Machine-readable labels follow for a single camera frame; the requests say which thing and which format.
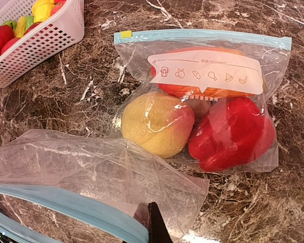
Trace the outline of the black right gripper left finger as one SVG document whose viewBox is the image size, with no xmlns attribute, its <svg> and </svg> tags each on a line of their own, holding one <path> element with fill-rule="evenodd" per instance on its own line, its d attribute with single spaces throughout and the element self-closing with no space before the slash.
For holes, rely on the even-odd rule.
<svg viewBox="0 0 304 243">
<path fill-rule="evenodd" d="M 146 203 L 139 203 L 133 218 L 145 228 L 149 228 L 149 208 Z"/>
</svg>

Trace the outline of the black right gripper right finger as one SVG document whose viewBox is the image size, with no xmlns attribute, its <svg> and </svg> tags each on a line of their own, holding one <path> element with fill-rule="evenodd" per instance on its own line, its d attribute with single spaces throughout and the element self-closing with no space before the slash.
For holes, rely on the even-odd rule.
<svg viewBox="0 0 304 243">
<path fill-rule="evenodd" d="M 157 203 L 148 204 L 149 210 L 149 243 L 172 243 L 165 222 Z"/>
</svg>

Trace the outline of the yellow orange toy peach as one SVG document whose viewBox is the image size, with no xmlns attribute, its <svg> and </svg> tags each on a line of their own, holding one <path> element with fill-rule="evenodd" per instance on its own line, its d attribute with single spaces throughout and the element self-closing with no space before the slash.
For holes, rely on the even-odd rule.
<svg viewBox="0 0 304 243">
<path fill-rule="evenodd" d="M 150 92 L 126 106 L 121 132 L 147 151 L 170 158 L 184 149 L 194 123 L 189 105 L 166 93 Z"/>
</svg>

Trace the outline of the red toy bell pepper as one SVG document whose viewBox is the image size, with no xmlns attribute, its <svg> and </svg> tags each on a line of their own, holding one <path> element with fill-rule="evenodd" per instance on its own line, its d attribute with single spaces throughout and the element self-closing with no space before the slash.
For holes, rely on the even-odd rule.
<svg viewBox="0 0 304 243">
<path fill-rule="evenodd" d="M 188 151 L 203 171 L 220 172 L 260 158 L 275 136 L 272 122 L 251 99 L 223 98 L 193 129 Z"/>
</svg>

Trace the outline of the clear zip bag blue zipper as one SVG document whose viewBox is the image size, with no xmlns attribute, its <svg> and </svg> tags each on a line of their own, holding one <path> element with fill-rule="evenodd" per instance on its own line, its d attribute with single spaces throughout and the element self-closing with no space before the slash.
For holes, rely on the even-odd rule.
<svg viewBox="0 0 304 243">
<path fill-rule="evenodd" d="M 244 53 L 247 57 L 259 61 L 264 79 L 264 92 L 260 95 L 238 97 L 247 97 L 251 99 L 265 117 L 270 119 L 274 126 L 272 118 L 268 112 L 267 101 L 270 95 L 272 95 L 281 84 L 287 70 L 292 46 L 292 39 L 290 37 L 273 37 L 268 35 L 223 30 L 165 29 L 132 32 L 131 38 L 121 38 L 121 32 L 117 32 L 114 34 L 114 45 L 130 74 L 135 79 L 139 80 L 141 85 L 119 107 L 113 119 L 112 128 L 109 134 L 112 138 L 124 138 L 121 132 L 122 115 L 126 106 L 131 101 L 150 92 L 166 93 L 162 91 L 157 84 L 151 82 L 153 77 L 151 75 L 151 65 L 147 60 L 148 57 L 183 48 L 194 47 L 220 47 L 233 49 Z M 183 103 L 189 105 L 193 110 L 195 114 L 194 129 L 200 120 L 208 113 L 209 109 L 223 98 L 203 100 L 191 99 L 188 96 L 184 96 L 179 99 Z M 188 151 L 188 141 L 180 153 L 166 159 L 203 171 L 200 169 L 198 161 L 190 156 Z M 278 166 L 278 164 L 279 152 L 276 135 L 269 150 L 255 161 L 220 172 L 207 173 L 264 173 L 272 171 Z"/>
</svg>

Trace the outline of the yellow toy lemon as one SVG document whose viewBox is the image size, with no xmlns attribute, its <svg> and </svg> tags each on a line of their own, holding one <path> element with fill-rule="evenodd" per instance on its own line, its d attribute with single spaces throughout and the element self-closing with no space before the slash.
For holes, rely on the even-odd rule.
<svg viewBox="0 0 304 243">
<path fill-rule="evenodd" d="M 51 11 L 55 6 L 54 1 L 40 0 L 36 1 L 32 6 L 32 14 L 34 22 L 44 22 L 50 17 Z"/>
</svg>

